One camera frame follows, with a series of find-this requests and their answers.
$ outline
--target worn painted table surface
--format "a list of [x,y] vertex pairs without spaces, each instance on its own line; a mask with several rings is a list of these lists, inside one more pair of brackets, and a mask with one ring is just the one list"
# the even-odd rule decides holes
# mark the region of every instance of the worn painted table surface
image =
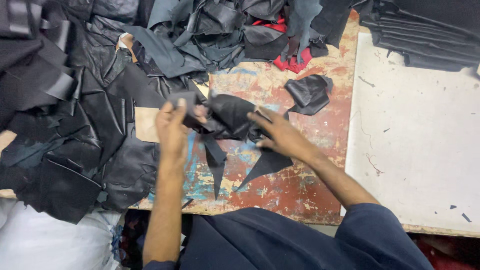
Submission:
[[[329,46],[329,55],[314,58],[299,74],[280,71],[267,62],[245,62],[233,68],[210,75],[210,91],[241,97],[284,113],[293,106],[291,95],[283,85],[288,79],[298,80],[311,74],[333,79],[330,104],[314,116],[290,113],[290,122],[343,168],[347,151],[348,118],[353,88],[353,73],[357,51],[359,16],[352,11],[345,28],[340,48]],[[185,198],[193,198],[184,213],[214,215],[245,207],[260,207],[282,214],[296,221],[338,225],[341,221],[340,203],[313,171],[299,161],[282,171],[251,181],[242,190],[234,192],[260,156],[252,142],[219,141],[228,153],[225,174],[218,200],[215,201],[213,176],[207,166],[205,149],[199,135],[189,135],[188,162],[185,168]],[[134,208],[151,209],[154,195]]]

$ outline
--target white bag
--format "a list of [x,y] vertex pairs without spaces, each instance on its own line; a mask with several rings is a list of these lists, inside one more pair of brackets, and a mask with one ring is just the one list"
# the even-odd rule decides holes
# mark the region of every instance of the white bag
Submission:
[[9,270],[113,270],[112,238],[120,214],[97,210],[77,225],[0,198],[0,265]]

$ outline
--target man's right hand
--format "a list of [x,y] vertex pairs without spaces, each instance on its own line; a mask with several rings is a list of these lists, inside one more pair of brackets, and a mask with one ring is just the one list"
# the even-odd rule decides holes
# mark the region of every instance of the man's right hand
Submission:
[[309,142],[300,131],[280,114],[264,107],[259,107],[258,111],[272,122],[252,112],[249,112],[247,117],[268,131],[272,135],[273,140],[264,139],[259,141],[257,147],[268,147],[284,156],[296,158],[306,163],[321,154],[317,146]]

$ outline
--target navy blue shirt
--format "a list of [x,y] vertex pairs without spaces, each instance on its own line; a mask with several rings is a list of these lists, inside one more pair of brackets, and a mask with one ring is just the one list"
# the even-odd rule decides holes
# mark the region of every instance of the navy blue shirt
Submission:
[[247,208],[192,215],[187,239],[178,262],[151,261],[144,270],[433,269],[395,215],[369,203],[351,206],[335,237]]

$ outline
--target white board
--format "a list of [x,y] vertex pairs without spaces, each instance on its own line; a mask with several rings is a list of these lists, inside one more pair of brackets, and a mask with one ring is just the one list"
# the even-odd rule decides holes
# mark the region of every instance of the white board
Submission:
[[403,224],[480,232],[475,70],[410,68],[386,56],[359,33],[345,172]]

